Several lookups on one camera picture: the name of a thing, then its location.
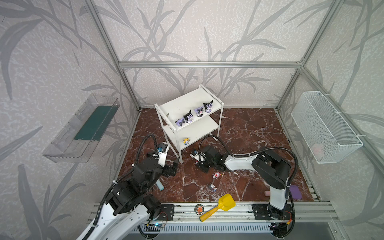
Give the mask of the purple kuromi figure black bow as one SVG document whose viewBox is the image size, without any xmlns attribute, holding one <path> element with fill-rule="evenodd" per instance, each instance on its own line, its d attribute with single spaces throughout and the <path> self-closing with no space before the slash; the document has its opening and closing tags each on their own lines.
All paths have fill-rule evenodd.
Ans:
<svg viewBox="0 0 384 240">
<path fill-rule="evenodd" d="M 175 124 L 178 126 L 178 127 L 182 127 L 184 124 L 185 124 L 185 119 L 184 118 L 181 118 L 181 119 L 178 119 L 175 121 Z"/>
</svg>

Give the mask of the black eared kuromi figure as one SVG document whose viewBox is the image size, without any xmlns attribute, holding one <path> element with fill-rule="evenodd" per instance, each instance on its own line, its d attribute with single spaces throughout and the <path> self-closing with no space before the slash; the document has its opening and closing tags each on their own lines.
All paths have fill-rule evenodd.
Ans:
<svg viewBox="0 0 384 240">
<path fill-rule="evenodd" d="M 211 113 L 212 108 L 213 108 L 213 100 L 211 100 L 210 102 L 207 102 L 207 103 L 203 103 L 203 107 L 204 107 L 206 113 Z"/>
</svg>

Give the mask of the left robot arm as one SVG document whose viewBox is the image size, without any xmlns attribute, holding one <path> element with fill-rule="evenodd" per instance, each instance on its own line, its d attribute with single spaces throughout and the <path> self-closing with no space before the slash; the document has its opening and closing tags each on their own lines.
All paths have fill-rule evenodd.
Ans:
<svg viewBox="0 0 384 240">
<path fill-rule="evenodd" d="M 170 146 L 157 142 L 154 145 L 154 151 L 144 160 L 135 160 L 128 173 L 113 181 L 95 218 L 78 237 L 80 240 L 122 240 L 135 229 L 142 232 L 144 223 L 158 227 L 158 221 L 173 220 L 175 206 L 161 204 L 150 191 L 161 176 L 177 174 L 179 161 L 167 165 Z"/>
</svg>

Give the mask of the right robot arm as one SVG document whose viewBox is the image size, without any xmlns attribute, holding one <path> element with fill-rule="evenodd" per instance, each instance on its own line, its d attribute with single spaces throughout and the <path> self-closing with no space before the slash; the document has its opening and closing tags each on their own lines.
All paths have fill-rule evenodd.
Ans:
<svg viewBox="0 0 384 240">
<path fill-rule="evenodd" d="M 219 141 L 226 152 L 221 154 L 211 145 L 202 148 L 203 141 L 208 138 Z M 198 149 L 190 156 L 197 161 L 197 167 L 205 173 L 210 168 L 222 172 L 255 171 L 270 186 L 268 211 L 271 213 L 281 213 L 285 209 L 291 183 L 299 168 L 296 154 L 287 148 L 264 147 L 248 154 L 234 154 L 219 137 L 214 135 L 204 136 L 199 142 Z"/>
</svg>

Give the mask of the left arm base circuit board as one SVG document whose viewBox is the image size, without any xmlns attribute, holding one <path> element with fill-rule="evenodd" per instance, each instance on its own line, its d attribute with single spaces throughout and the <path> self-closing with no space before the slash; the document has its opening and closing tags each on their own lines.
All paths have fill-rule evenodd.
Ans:
<svg viewBox="0 0 384 240">
<path fill-rule="evenodd" d="M 146 232 L 160 232 L 167 226 L 167 223 L 148 223 L 145 225 L 144 230 Z"/>
</svg>

